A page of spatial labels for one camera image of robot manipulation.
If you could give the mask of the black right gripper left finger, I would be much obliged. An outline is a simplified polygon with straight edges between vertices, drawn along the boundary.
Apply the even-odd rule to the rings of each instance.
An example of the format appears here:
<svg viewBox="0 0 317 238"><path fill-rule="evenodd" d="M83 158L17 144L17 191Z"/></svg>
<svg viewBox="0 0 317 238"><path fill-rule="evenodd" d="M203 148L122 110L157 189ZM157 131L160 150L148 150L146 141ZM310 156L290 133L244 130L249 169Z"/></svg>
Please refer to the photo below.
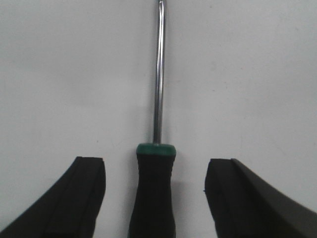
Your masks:
<svg viewBox="0 0 317 238"><path fill-rule="evenodd" d="M8 225L2 238L91 238L106 190L101 158L77 157L59 180Z"/></svg>

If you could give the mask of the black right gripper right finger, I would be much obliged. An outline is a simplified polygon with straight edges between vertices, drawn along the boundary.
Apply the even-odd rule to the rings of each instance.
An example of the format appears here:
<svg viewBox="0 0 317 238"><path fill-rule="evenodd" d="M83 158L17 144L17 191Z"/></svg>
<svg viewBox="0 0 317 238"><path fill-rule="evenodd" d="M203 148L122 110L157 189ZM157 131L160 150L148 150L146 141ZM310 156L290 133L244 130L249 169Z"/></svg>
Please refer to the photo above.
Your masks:
<svg viewBox="0 0 317 238"><path fill-rule="evenodd" d="M219 238L315 238L317 214L237 159L211 159L205 194Z"/></svg>

